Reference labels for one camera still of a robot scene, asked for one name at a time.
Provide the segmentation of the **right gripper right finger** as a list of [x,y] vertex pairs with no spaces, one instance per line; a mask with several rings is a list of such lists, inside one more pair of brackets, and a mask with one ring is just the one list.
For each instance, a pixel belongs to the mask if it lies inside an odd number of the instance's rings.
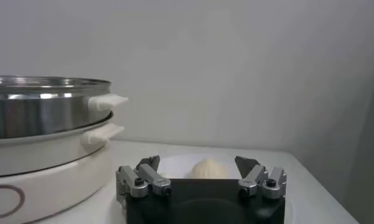
[[256,159],[235,157],[235,163],[241,175],[238,180],[241,198],[253,197],[258,191],[270,200],[278,200],[286,195],[286,173],[281,167],[273,167],[271,173]]

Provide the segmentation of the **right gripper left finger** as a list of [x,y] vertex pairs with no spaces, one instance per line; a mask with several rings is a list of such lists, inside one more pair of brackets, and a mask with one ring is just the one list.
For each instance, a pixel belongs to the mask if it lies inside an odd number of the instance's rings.
[[157,173],[160,157],[140,160],[116,171],[116,199],[123,207],[170,207],[171,180]]

